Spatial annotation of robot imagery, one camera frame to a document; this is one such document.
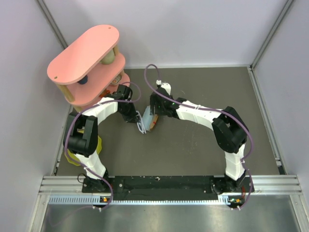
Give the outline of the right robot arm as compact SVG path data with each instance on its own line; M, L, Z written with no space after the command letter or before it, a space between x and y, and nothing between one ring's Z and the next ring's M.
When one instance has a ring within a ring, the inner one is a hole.
M219 194L242 187L246 175L243 163L248 128L234 108L210 109L184 98L174 100L165 88L159 87L150 95L150 114L187 120L211 129L226 161L225 176L212 180L212 191Z

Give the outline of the light blue cleaning cloth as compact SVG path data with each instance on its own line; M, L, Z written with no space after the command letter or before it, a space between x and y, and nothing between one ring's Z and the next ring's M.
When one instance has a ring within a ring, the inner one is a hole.
M144 128L146 131L150 131L152 118L153 118L153 115L151 115L150 106L147 106L142 116L142 121L143 121Z

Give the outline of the plaid glasses case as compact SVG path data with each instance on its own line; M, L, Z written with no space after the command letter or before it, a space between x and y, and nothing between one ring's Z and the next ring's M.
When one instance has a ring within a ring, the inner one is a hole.
M151 126L150 126L150 131L151 131L151 130L154 128L154 126L156 125L158 118L159 118L158 115L153 115L152 122L151 122Z

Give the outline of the white sunglasses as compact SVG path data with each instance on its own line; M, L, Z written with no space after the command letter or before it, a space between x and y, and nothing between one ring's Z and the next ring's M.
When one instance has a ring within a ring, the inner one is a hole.
M146 128L145 128L144 122L142 120L142 116L141 116L139 111L136 111L136 113L137 113L137 118L138 118L137 119L137 127L142 134L145 134Z

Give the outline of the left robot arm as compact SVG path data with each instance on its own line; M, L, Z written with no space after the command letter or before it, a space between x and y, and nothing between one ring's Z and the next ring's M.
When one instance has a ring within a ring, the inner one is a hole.
M120 113L126 123L141 126L139 112L132 100L133 90L119 85L117 90L103 97L93 106L78 113L72 112L67 118L63 145L65 155L74 154L85 169L84 186L89 192L104 192L111 188L108 171L98 157L98 126L107 117Z

